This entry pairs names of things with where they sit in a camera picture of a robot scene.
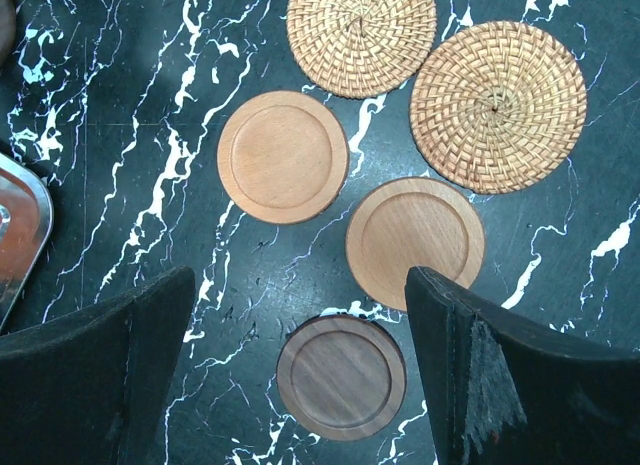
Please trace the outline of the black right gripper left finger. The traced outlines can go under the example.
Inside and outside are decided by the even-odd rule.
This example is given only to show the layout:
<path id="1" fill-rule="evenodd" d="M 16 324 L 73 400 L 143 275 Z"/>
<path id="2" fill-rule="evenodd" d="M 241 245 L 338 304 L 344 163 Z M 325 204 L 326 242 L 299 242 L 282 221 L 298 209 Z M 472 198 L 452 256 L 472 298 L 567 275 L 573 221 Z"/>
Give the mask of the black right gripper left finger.
<path id="1" fill-rule="evenodd" d="M 195 295 L 174 268 L 2 336 L 2 463 L 146 463 Z"/>

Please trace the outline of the dark wooden coaster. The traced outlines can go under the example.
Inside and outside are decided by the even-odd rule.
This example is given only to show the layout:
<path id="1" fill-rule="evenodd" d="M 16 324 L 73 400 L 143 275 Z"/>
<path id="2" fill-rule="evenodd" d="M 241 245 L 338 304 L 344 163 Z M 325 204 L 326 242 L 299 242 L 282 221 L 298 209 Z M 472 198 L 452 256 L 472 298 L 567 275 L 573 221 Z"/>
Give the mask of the dark wooden coaster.
<path id="1" fill-rule="evenodd" d="M 381 326 L 350 315 L 316 317 L 296 328 L 281 349 L 276 381 L 295 420 L 336 441 L 385 428 L 407 388 L 396 341 Z"/>
<path id="2" fill-rule="evenodd" d="M 0 0 L 0 64 L 4 65 L 13 50 L 16 36 L 14 0 Z"/>

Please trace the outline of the light wooden coaster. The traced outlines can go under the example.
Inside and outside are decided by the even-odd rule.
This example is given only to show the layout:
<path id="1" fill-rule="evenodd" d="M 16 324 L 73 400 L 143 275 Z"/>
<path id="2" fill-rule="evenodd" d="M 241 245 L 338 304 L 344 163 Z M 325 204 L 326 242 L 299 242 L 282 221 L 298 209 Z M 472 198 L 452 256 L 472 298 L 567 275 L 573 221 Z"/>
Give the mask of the light wooden coaster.
<path id="1" fill-rule="evenodd" d="M 354 212 L 345 238 L 349 268 L 375 302 L 406 311 L 410 268 L 429 267 L 468 288 L 485 255 L 481 219 L 451 185 L 425 177 L 389 181 Z"/>
<path id="2" fill-rule="evenodd" d="M 295 224 L 322 213 L 349 168 L 345 132 L 334 113 L 295 91 L 271 91 L 243 103 L 217 147 L 221 183 L 250 216 Z"/>

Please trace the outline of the woven rattan coaster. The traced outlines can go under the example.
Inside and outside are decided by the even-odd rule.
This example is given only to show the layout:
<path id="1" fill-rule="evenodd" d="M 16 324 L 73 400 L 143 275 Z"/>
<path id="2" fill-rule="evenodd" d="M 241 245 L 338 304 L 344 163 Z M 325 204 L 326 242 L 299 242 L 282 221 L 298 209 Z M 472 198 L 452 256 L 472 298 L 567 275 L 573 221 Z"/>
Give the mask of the woven rattan coaster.
<path id="1" fill-rule="evenodd" d="M 364 99 L 416 73 L 436 34 L 435 0 L 289 0 L 293 57 L 314 84 Z"/>
<path id="2" fill-rule="evenodd" d="M 476 24 L 443 41 L 414 82 L 417 149 L 447 180 L 477 194 L 530 187 L 576 145 L 587 86 L 574 55 L 522 22 Z"/>

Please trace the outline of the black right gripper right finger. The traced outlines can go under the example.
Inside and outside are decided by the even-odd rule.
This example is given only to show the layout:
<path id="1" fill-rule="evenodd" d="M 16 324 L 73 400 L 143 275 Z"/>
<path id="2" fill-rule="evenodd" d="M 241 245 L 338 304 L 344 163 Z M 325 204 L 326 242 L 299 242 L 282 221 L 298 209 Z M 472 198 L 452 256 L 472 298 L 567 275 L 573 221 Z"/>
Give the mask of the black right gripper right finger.
<path id="1" fill-rule="evenodd" d="M 544 327 L 428 267 L 405 298 L 442 464 L 635 464 L 639 357 Z"/>

